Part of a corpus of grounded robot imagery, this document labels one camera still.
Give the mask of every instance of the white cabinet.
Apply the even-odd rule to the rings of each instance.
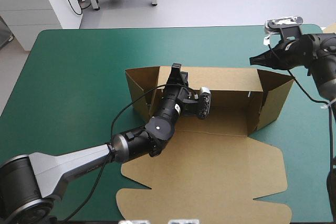
[[[70,0],[80,13],[77,0]],[[29,51],[37,35],[47,29],[78,29],[82,15],[67,0],[0,0],[0,16],[22,47]]]

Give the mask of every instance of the green table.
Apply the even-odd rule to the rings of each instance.
[[[305,25],[304,33],[320,33]],[[110,123],[130,102],[124,69],[171,65],[249,67],[249,57],[267,50],[263,26],[48,30],[42,32],[0,117],[0,162],[18,155],[58,155],[109,140]],[[294,74],[318,97],[306,69]],[[326,177],[329,166],[328,112],[308,101],[296,85],[280,118],[253,138],[282,149],[288,190],[260,200],[288,204],[292,220],[331,221]],[[115,131],[140,125],[132,109]],[[52,212],[63,219],[87,196],[97,171],[68,187]],[[74,220],[121,219],[116,192],[141,185],[110,164],[93,198]]]

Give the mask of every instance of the cardboard flap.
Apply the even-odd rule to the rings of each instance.
[[[171,67],[160,67],[158,85],[165,84]],[[214,68],[181,67],[188,72],[189,86],[195,90],[208,87],[210,90],[256,91],[262,92],[257,69],[254,68]]]
[[[125,74],[130,95],[132,101],[134,101],[143,95],[147,90],[156,86],[159,67],[127,69]],[[150,104],[151,99],[152,93],[149,93],[144,98],[133,104],[134,109],[145,121],[148,121],[150,118],[148,104]]]
[[[253,199],[286,191],[287,178],[281,150],[253,139],[247,141],[247,145],[248,163],[253,173],[250,177]]]
[[[123,164],[122,174],[152,188],[118,191],[125,219],[153,224],[179,218],[202,224],[291,219],[286,205],[253,200],[280,192],[287,183],[279,149],[248,137],[176,132],[160,156]]]
[[[258,69],[264,97],[257,129],[276,120],[293,84],[291,76]]]

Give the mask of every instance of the cardboard sheet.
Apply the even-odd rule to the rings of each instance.
[[[324,34],[336,33],[336,23],[331,24],[323,30]]]
[[[126,219],[199,219],[202,224],[289,223],[288,206],[255,201],[287,188],[279,149],[248,137],[176,132],[158,157],[143,156],[122,174],[150,188],[122,189]]]
[[[164,84],[170,67],[126,70],[134,100]],[[292,85],[290,76],[265,70],[182,67],[190,87],[212,93],[206,120],[180,117],[175,134],[158,157],[122,165],[122,174],[151,189],[122,189],[117,204],[125,219],[199,219],[201,224],[288,224],[283,204],[254,200],[287,188],[281,150],[248,137],[280,114]],[[134,108],[147,120],[162,90]]]

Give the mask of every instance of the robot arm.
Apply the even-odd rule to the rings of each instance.
[[[174,63],[159,107],[145,126],[116,134],[111,143],[60,156],[21,155],[0,166],[0,218],[5,224],[34,224],[47,216],[54,200],[61,200],[70,181],[101,167],[125,163],[149,154],[157,156],[174,134],[182,114],[205,119],[211,93],[199,96],[188,89],[188,74]]]
[[[251,57],[250,64],[281,70],[304,66],[319,94],[332,101],[336,98],[336,34],[303,35],[301,24],[298,16],[266,21],[265,32],[280,34],[281,40],[272,50]]]

